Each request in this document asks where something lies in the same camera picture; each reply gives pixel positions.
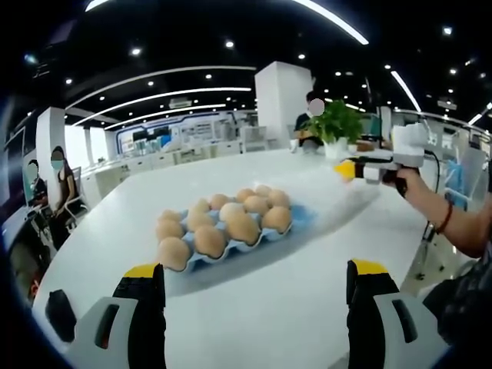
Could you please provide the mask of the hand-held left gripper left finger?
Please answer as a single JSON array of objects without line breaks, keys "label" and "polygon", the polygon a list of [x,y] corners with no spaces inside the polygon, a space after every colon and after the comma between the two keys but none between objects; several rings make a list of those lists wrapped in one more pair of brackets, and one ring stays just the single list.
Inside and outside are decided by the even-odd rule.
[{"label": "hand-held left gripper left finger", "polygon": [[75,325],[73,368],[165,368],[165,279],[159,263],[127,271]]}]

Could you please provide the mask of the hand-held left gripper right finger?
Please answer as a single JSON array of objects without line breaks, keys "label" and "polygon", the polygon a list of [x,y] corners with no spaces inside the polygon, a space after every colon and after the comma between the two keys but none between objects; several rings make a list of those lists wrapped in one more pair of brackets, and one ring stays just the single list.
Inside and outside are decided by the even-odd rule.
[{"label": "hand-held left gripper right finger", "polygon": [[432,368],[449,345],[418,298],[377,262],[347,263],[349,368]]}]

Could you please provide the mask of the person's right hand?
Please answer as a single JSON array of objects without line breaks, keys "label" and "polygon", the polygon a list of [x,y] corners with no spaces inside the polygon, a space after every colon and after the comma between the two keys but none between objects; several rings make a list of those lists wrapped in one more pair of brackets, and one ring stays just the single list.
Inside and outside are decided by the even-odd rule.
[{"label": "person's right hand", "polygon": [[407,190],[404,197],[407,202],[434,226],[437,233],[443,233],[451,218],[453,205],[429,189],[413,168],[400,169],[397,178],[406,182]]}]

